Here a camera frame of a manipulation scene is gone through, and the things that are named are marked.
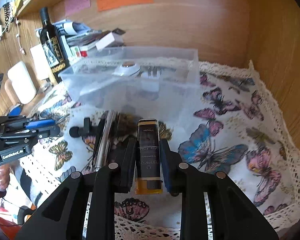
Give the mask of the person's hand on handle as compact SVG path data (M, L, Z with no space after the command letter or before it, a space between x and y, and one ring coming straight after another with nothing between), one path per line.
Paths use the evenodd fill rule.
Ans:
M6 190L10 183L10 165L0 166L0 189Z

